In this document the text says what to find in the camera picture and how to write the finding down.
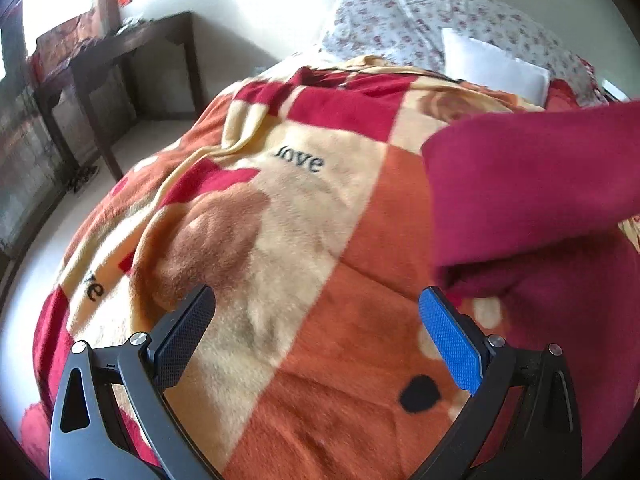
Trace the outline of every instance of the checkered blanket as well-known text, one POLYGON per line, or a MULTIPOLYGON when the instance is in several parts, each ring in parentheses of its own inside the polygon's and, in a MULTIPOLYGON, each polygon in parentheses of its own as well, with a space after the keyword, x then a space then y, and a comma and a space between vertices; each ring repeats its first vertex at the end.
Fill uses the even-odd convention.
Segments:
MULTIPOLYGON (((419 149, 451 121, 519 110, 539 108, 371 57, 223 91, 76 233, 36 329, 27 452, 48 469, 73 341, 119 345, 207 283, 215 318, 165 395, 226 478, 409 476, 467 398, 418 318, 433 284, 419 149)), ((497 301, 456 303, 506 330, 497 301)))

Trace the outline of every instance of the wooden table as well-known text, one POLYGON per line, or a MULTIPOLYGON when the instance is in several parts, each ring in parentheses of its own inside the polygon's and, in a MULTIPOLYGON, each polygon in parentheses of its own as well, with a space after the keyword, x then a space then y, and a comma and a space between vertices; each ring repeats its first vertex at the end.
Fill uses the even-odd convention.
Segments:
MULTIPOLYGON (((98 120, 90 95, 93 90, 103 85, 111 67, 119 65, 122 68, 122 77, 127 94, 136 110, 136 115, 140 117, 142 110, 140 109, 138 88, 131 67, 131 56, 138 47, 160 38, 169 40, 174 44, 181 44, 184 47, 191 98, 195 108, 194 115, 199 116, 203 113, 205 99, 193 41, 192 13, 182 12, 160 20, 143 23, 131 30, 126 30, 118 36, 104 38, 96 45, 82 51, 71 59, 65 69, 49 77, 34 91, 34 98, 38 103, 44 123, 49 129, 51 138, 66 160, 69 161, 71 150, 53 117, 52 110, 60 102, 60 94, 63 89, 73 86, 76 90, 80 109, 87 118, 89 126, 91 126, 98 152, 104 158, 114 179, 118 181, 123 177, 122 169, 111 151, 111 143, 98 120)), ((176 118, 184 118, 184 115, 179 114, 176 118)), ((72 154, 71 157, 75 161, 76 168, 79 168, 78 162, 72 154)))

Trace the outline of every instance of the white object behind pillow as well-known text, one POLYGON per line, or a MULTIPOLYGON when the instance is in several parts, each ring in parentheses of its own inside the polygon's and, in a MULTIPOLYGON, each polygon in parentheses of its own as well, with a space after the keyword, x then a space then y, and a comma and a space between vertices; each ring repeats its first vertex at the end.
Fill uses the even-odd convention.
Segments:
POLYGON ((549 70, 514 59, 502 49, 479 40, 463 38, 452 28, 442 29, 445 75, 524 97, 544 107, 549 70))

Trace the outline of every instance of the wall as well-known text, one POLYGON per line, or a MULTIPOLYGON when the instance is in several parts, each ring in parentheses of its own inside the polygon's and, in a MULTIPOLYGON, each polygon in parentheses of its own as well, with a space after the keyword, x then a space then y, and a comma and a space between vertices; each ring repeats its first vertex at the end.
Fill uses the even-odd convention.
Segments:
MULTIPOLYGON (((599 78, 640 96, 640 46, 611 0, 502 0, 556 32, 589 60, 599 78)), ((334 0, 133 0, 123 16, 157 18, 192 10, 196 47, 209 97, 318 39, 334 0)), ((165 106, 188 109, 184 62, 172 45, 149 46, 138 56, 143 92, 165 106), (169 70, 153 69, 161 58, 169 70)))

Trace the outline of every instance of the black oval spot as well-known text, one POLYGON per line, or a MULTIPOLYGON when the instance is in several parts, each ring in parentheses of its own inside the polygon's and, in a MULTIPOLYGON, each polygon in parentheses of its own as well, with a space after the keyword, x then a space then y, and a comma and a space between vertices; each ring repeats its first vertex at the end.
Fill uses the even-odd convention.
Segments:
POLYGON ((440 400, 440 392, 435 381, 429 376, 416 375, 398 400, 407 413, 420 413, 440 400))

